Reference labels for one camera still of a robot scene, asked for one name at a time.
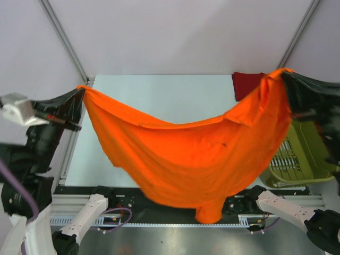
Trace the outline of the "folded red t shirt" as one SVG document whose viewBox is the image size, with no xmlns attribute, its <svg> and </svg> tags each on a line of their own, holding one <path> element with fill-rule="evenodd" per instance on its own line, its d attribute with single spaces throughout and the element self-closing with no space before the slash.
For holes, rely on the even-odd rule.
<svg viewBox="0 0 340 255">
<path fill-rule="evenodd" d="M 241 101 L 249 93 L 251 93 L 259 84 L 265 73 L 240 73 L 232 74 L 232 81 L 235 93 L 235 100 Z"/>
</svg>

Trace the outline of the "olive green plastic basket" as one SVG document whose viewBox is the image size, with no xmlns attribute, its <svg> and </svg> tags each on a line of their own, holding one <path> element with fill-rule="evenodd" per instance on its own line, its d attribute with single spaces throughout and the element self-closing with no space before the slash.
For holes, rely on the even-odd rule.
<svg viewBox="0 0 340 255">
<path fill-rule="evenodd" d="M 334 179 L 336 166 L 313 122 L 292 122 L 285 140 L 259 176 L 273 189 L 296 188 Z"/>
</svg>

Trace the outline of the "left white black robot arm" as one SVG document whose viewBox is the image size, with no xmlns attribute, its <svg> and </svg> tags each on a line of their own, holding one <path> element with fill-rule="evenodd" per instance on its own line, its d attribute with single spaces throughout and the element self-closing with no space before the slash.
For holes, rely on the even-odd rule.
<svg viewBox="0 0 340 255">
<path fill-rule="evenodd" d="M 18 93 L 1 96 L 3 117 L 27 127 L 24 145 L 1 144 L 1 202 L 13 225 L 1 254 L 78 254 L 93 222 L 116 209 L 114 196 L 94 193 L 70 226 L 50 229 L 54 179 L 46 173 L 63 132 L 81 129 L 84 93 L 74 89 L 41 101 Z"/>
</svg>

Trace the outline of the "orange t shirt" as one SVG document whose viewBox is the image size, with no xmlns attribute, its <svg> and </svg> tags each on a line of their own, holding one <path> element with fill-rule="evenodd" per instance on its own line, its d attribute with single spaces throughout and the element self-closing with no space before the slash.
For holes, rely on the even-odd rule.
<svg viewBox="0 0 340 255">
<path fill-rule="evenodd" d="M 195 210 L 202 224 L 222 218 L 226 198 L 269 166 L 292 123 L 284 73 L 222 115 L 186 124 L 157 119 L 95 89 L 78 86 L 101 148 L 155 203 Z"/>
</svg>

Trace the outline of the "aluminium corner post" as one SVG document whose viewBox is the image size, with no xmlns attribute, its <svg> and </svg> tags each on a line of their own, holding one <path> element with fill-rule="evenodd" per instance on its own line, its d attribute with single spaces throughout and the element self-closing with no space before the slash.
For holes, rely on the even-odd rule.
<svg viewBox="0 0 340 255">
<path fill-rule="evenodd" d="M 57 14 L 55 13 L 50 1 L 48 0 L 38 0 L 39 4 L 41 5 L 43 11 L 45 12 L 47 19 L 50 21 L 51 26 L 53 27 L 56 35 L 58 36 L 62 46 L 64 47 L 66 53 L 68 54 L 72 64 L 74 65 L 78 75 L 81 77 L 82 81 L 85 84 L 88 84 L 89 77 L 86 74 L 74 47 L 72 46 L 69 37 L 67 36 L 62 23 L 60 22 Z"/>
<path fill-rule="evenodd" d="M 308 25 L 310 24 L 311 20 L 313 19 L 314 15 L 316 14 L 319 6 L 321 5 L 322 0 L 312 0 L 310 5 L 308 6 L 301 22 L 299 23 L 287 49 L 284 52 L 284 55 L 280 59 L 277 68 L 283 68 L 286 66 L 288 60 L 290 59 L 291 55 L 293 54 L 296 46 L 298 45 L 300 39 L 302 38 L 304 32 L 306 31 Z"/>
</svg>

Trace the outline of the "right aluminium corner post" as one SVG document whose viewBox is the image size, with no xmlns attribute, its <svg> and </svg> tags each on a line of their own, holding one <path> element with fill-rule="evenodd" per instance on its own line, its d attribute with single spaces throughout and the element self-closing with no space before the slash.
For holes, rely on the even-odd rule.
<svg viewBox="0 0 340 255">
<path fill-rule="evenodd" d="M 291 55 L 293 54 L 296 46 L 298 45 L 300 39 L 302 38 L 304 32 L 306 31 L 308 25 L 310 24 L 311 20 L 313 19 L 314 15 L 316 14 L 319 6 L 321 5 L 322 0 L 312 0 L 310 5 L 308 6 L 301 22 L 299 23 L 287 49 L 284 52 L 284 55 L 280 59 L 277 68 L 283 68 L 286 66 L 288 60 L 290 59 Z"/>
</svg>

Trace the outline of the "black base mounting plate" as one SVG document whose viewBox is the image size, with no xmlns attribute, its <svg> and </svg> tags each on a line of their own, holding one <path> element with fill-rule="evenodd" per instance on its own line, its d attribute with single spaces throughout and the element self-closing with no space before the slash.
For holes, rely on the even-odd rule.
<svg viewBox="0 0 340 255">
<path fill-rule="evenodd" d="M 53 194 L 53 203 L 79 206 L 87 202 L 95 189 L 94 186 L 58 186 Z M 222 207 L 223 219 L 218 221 L 219 224 L 238 223 L 239 215 L 267 216 L 266 212 L 262 212 L 256 203 L 250 200 L 248 192 L 249 189 L 246 189 L 225 200 Z M 131 224 L 194 225 L 199 223 L 195 219 L 194 209 L 159 205 L 149 200 L 139 188 L 115 188 L 114 194 L 116 195 L 114 207 L 120 205 L 132 210 Z"/>
</svg>

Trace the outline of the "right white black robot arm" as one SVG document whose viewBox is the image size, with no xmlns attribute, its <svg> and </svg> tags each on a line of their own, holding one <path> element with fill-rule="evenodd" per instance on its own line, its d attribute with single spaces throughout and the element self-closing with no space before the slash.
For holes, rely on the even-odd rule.
<svg viewBox="0 0 340 255">
<path fill-rule="evenodd" d="M 339 83 L 312 79 L 295 72 L 281 76 L 293 119 L 313 121 L 329 153 L 326 161 L 339 166 Z M 304 208 L 256 185 L 247 194 L 245 207 L 277 215 L 307 235 L 318 248 L 339 254 L 339 213 L 333 210 Z"/>
</svg>

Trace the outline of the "left aluminium corner post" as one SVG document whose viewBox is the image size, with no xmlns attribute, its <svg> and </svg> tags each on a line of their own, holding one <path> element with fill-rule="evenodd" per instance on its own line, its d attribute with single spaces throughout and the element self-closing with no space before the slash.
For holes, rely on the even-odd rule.
<svg viewBox="0 0 340 255">
<path fill-rule="evenodd" d="M 58 36 L 62 46 L 64 47 L 66 53 L 68 54 L 72 64 L 74 65 L 78 75 L 81 77 L 82 81 L 85 84 L 88 84 L 89 77 L 86 74 L 74 47 L 72 46 L 69 37 L 67 36 L 62 23 L 60 22 L 57 14 L 55 13 L 50 1 L 48 0 L 38 0 L 39 4 L 41 5 L 43 11 L 45 12 L 47 19 L 50 21 L 51 26 L 53 27 L 56 35 Z"/>
</svg>

